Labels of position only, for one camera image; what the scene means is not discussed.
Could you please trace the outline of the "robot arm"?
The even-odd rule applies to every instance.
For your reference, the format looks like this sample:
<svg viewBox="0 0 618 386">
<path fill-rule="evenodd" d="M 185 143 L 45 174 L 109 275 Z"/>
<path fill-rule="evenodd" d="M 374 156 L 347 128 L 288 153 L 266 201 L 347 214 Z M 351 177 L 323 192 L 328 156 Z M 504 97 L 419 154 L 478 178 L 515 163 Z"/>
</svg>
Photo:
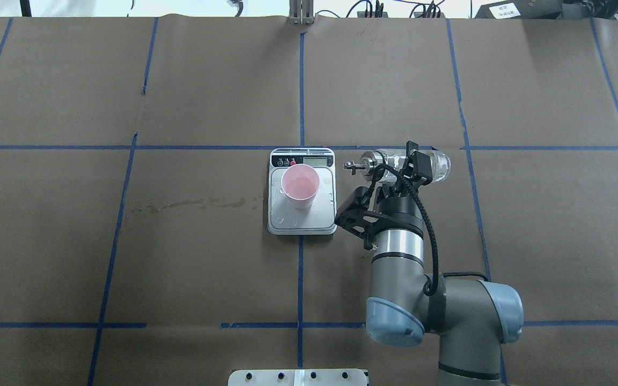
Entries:
<svg viewBox="0 0 618 386">
<path fill-rule="evenodd" d="M 442 151 L 377 149 L 358 166 L 370 183 L 374 213 L 364 247 L 371 259 L 365 326 L 371 339 L 415 347 L 439 337 L 439 385 L 501 385 L 501 347 L 524 325 L 518 292 L 479 273 L 442 273 L 432 223 L 421 213 L 420 186 L 444 180 L 451 161 Z"/>
</svg>

